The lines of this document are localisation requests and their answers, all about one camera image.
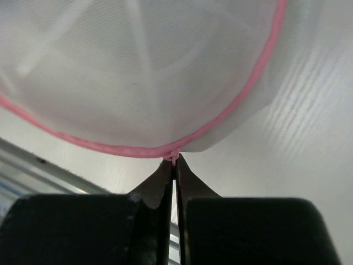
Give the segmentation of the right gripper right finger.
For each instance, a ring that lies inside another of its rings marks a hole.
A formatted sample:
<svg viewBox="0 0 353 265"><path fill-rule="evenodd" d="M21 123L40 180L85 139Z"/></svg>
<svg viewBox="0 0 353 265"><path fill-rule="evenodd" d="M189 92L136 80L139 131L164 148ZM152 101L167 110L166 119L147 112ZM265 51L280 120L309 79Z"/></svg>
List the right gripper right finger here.
<svg viewBox="0 0 353 265"><path fill-rule="evenodd" d="M175 180L181 264L340 264L310 201L222 197L183 157Z"/></svg>

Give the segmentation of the pink-trimmed mesh laundry bag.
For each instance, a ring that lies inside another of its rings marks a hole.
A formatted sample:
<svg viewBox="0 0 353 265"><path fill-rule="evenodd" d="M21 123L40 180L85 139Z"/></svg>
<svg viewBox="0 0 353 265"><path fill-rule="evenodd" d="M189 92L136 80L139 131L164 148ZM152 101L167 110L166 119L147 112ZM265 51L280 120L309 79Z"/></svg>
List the pink-trimmed mesh laundry bag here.
<svg viewBox="0 0 353 265"><path fill-rule="evenodd" d="M1 107L90 150L206 150L270 105L322 1L2 1Z"/></svg>

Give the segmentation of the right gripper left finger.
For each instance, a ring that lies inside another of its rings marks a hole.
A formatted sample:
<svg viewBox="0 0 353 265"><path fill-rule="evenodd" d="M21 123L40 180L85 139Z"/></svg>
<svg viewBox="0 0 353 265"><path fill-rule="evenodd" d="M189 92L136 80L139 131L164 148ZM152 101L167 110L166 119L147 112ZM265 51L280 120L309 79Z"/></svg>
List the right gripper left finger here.
<svg viewBox="0 0 353 265"><path fill-rule="evenodd" d="M2 264L167 264L173 166L127 194L36 194L1 223Z"/></svg>

